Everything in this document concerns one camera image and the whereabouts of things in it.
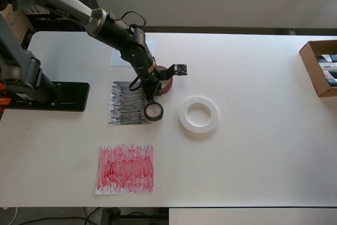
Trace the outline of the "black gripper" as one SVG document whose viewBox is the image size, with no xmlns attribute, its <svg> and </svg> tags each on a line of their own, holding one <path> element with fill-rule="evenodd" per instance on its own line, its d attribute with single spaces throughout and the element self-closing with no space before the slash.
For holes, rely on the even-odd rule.
<svg viewBox="0 0 337 225">
<path fill-rule="evenodd" d="M 141 83 L 147 102 L 152 103 L 156 95 L 161 95 L 162 82 L 160 78 L 152 76 L 151 79 L 142 79 Z"/>
</svg>

